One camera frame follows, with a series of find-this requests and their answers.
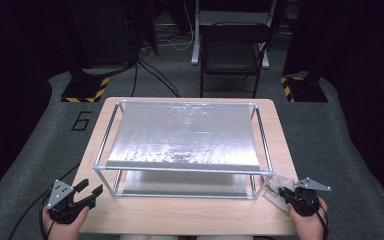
wooden table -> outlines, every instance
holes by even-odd
[[[102,184],[92,169],[102,139],[120,98],[108,98],[86,148],[73,184],[88,178],[89,187],[76,194],[76,201]],[[205,98],[125,98],[136,100],[167,100],[193,102],[252,102],[260,108],[273,169],[277,175],[297,180],[280,121],[271,100],[267,99],[205,99]],[[264,156],[257,150],[257,155]],[[81,232],[145,235],[294,235],[288,213],[280,210],[262,194],[257,200],[200,198],[113,198],[109,191],[97,198],[97,206],[89,213]]]

human hand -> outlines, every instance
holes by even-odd
[[[80,228],[86,221],[88,213],[89,207],[84,207],[71,224],[60,224],[52,220],[48,208],[44,207],[42,210],[43,227],[45,234],[48,235],[48,240],[77,240]]]
[[[319,208],[318,212],[322,217],[323,221],[325,222],[325,224],[327,224],[326,213],[325,213],[325,211],[327,212],[327,208],[328,208],[327,204],[322,198],[319,198],[319,203],[321,207]],[[297,231],[297,234],[300,240],[322,240],[323,239],[324,228],[317,214],[313,214],[308,217],[302,217],[295,211],[294,207],[290,203],[288,203],[288,212],[292,220],[294,221],[295,230]]]

black chair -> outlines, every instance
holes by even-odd
[[[203,29],[200,97],[204,92],[229,91],[252,93],[255,98],[264,53],[278,26],[284,2],[277,0],[270,27],[262,23],[219,22]],[[206,75],[219,76],[207,79]],[[255,76],[255,81],[248,81],[248,76]]]

gray carpet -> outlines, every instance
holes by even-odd
[[[332,187],[332,192],[319,193],[329,205],[329,239],[384,239],[384,191],[367,170],[348,136],[336,90],[322,79],[320,84],[329,99],[328,103],[289,103],[286,100],[280,77],[288,45],[288,37],[276,36],[268,53],[270,69],[264,70],[261,75],[257,98],[275,102],[299,178],[310,177]],[[182,97],[199,97],[199,66],[190,64],[192,48],[179,51],[167,46],[160,47],[159,51],[159,56],[149,53],[141,55],[141,59],[163,72],[177,86]],[[113,69],[94,69],[93,72],[109,70]],[[53,95],[49,106],[0,182],[0,239],[7,239],[25,209],[56,178],[82,159],[105,98],[130,96],[134,72],[131,68],[111,77],[102,99],[97,103],[60,102],[70,75],[64,73],[50,79]],[[174,97],[140,66],[134,96]],[[223,93],[205,96],[249,95]],[[83,115],[90,119],[86,130],[71,131],[82,111],[91,111]],[[64,181],[72,183],[75,172]],[[21,222],[14,239],[40,239],[38,205]],[[118,236],[82,234],[81,239],[118,239]]]

hazard stripe tape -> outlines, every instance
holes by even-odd
[[[95,97],[93,97],[93,98],[61,98],[61,102],[72,102],[72,103],[99,102],[102,95],[104,94],[105,88],[107,87],[107,84],[109,81],[110,81],[109,78],[105,78],[104,80],[102,80],[101,86],[99,87],[98,92],[96,93]]]
[[[282,77],[280,79],[286,98],[288,99],[288,102],[295,102],[294,97],[292,96],[291,89],[288,86],[288,79],[291,79],[291,78],[295,80],[304,80],[304,79],[301,77]]]

